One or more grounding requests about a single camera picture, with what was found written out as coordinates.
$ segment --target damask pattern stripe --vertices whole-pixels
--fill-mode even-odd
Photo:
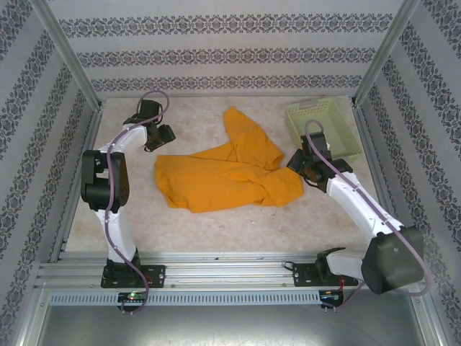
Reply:
[[[83,67],[219,63],[369,63],[374,48],[239,48],[139,50],[77,54]]]
[[[236,34],[255,32],[385,32],[392,14],[231,14],[61,19],[70,37]]]
[[[400,43],[410,58],[419,79],[426,88],[426,93],[438,112],[449,139],[458,151],[461,159],[461,117],[460,106],[452,96],[452,92],[444,83],[435,62],[421,41],[412,24],[409,24],[400,37]]]
[[[42,192],[37,211],[34,215],[34,221],[30,225],[31,228],[27,234],[27,241],[24,243],[24,248],[21,252],[21,260],[18,262],[19,267],[14,271],[14,281],[11,283],[12,288],[6,294],[6,303],[2,306],[2,313],[0,316],[0,345],[8,345],[10,336],[9,331],[12,330],[16,321],[19,305],[24,297],[27,281],[30,278],[32,263],[37,256],[37,251],[42,240],[42,233],[48,222],[48,214],[58,190],[66,165],[66,159],[71,150],[73,137],[79,126],[85,104],[85,96],[79,91],[76,101],[73,104],[71,114],[69,115],[63,136],[59,142],[58,150],[55,153],[53,165],[51,166],[50,174],[45,183],[45,189]],[[84,134],[85,137],[88,133],[90,124],[91,121],[88,121]],[[79,157],[81,156],[82,150],[83,145],[80,148]],[[78,166],[79,162],[77,161],[73,171],[73,177],[75,177]]]
[[[461,11],[453,0],[424,0],[440,31],[461,59]]]
[[[3,252],[8,247],[8,239],[11,237],[22,204],[29,191],[30,184],[35,175],[35,170],[45,150],[48,137],[51,133],[53,124],[58,115],[61,103],[66,95],[72,74],[68,67],[64,65],[58,74],[58,78],[51,90],[45,107],[43,108],[40,119],[35,126],[34,133],[27,145],[24,158],[17,170],[17,176],[13,180],[13,186],[9,188],[9,195],[6,197],[4,206],[0,214],[0,260]]]
[[[27,0],[11,0],[1,11],[0,61],[3,61],[31,13],[32,6]]]
[[[97,92],[200,89],[356,88],[362,76],[214,76],[93,79]]]
[[[461,252],[461,208],[457,205],[457,199],[453,197],[453,189],[445,177],[445,172],[440,166],[437,153],[432,148],[431,140],[426,134],[424,124],[419,118],[392,58],[386,61],[382,72],[388,80],[398,109],[402,112],[408,133],[413,139],[421,164],[426,170],[429,184],[431,184],[432,191],[436,194],[440,211],[444,213],[444,220],[448,224],[448,230],[452,233],[453,241],[458,245],[457,250]]]
[[[55,46],[50,36],[46,31],[43,31],[31,56],[27,59],[17,83],[13,86],[13,91],[1,109],[0,161],[3,159],[3,153],[8,149],[8,143],[16,132],[19,120],[24,114],[25,106],[29,103],[54,48]]]
[[[435,286],[439,295],[442,297],[444,312],[451,322],[450,326],[453,329],[455,339],[461,343],[460,298],[457,296],[455,287],[449,281],[450,276],[447,274],[447,265],[443,260],[442,249],[440,249],[437,244],[431,225],[427,221],[426,211],[421,204],[418,190],[415,188],[413,177],[408,169],[408,164],[403,155],[402,148],[398,143],[397,135],[390,122],[388,111],[375,85],[371,88],[368,97],[372,103],[377,121],[380,124],[380,130],[384,136],[386,146],[388,147],[390,158],[394,163],[394,168],[398,175],[400,187],[405,195],[405,200],[410,209],[411,217],[416,227],[418,227],[424,235],[424,260],[431,268]],[[367,117],[365,117],[365,123],[367,124],[370,135],[372,135]]]

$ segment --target wall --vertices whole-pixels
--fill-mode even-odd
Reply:
[[[51,0],[99,96],[353,95],[401,0]]]
[[[460,5],[418,5],[362,105],[395,214],[424,233],[450,345],[461,344]]]
[[[92,109],[30,3],[0,0],[0,12],[0,345],[7,345],[37,263],[53,248]]]

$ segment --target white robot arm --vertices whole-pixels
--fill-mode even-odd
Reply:
[[[133,155],[140,147],[151,152],[176,138],[168,125],[161,125],[157,128],[160,121],[150,121],[160,114],[160,110],[163,113],[163,108],[159,103],[143,99],[139,113],[128,118],[120,133],[115,136],[115,138],[119,138],[115,144],[112,144],[113,141],[111,141],[99,150],[87,150],[82,157],[82,199],[96,213],[102,228],[105,229],[106,223],[108,225],[107,233],[105,232],[104,235],[109,247],[109,255],[107,265],[104,267],[103,288],[138,287],[141,284],[140,279],[142,278],[132,270],[133,266],[139,270],[142,266],[138,250],[130,235],[129,223],[123,208],[130,195],[125,157]],[[114,198],[106,217],[106,209],[109,207],[110,182],[102,174],[108,170],[107,152],[109,146],[112,146],[110,160],[112,162]],[[130,262],[131,267],[127,265],[126,261]]]
[[[425,267],[421,266],[421,232],[414,226],[405,227],[386,212],[343,159],[331,159],[323,132],[309,136],[301,137],[303,149],[297,150],[287,166],[338,202],[367,241],[366,252],[335,248],[318,254],[315,264],[321,279],[335,275],[355,278],[377,294],[420,281]]]

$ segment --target metal panel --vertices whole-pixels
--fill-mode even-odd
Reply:
[[[411,302],[360,292],[336,314],[317,306],[50,306],[39,345],[423,345]]]
[[[52,293],[50,306],[114,306],[117,292],[60,292]],[[250,291],[250,292],[168,292],[149,295],[147,306],[256,306],[320,304],[317,290]]]

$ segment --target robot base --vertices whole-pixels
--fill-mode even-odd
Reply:
[[[164,265],[142,265],[138,250],[131,261],[146,277],[149,288],[163,288],[165,283]],[[143,288],[143,279],[126,263],[116,263],[108,259],[101,279],[102,288]]]

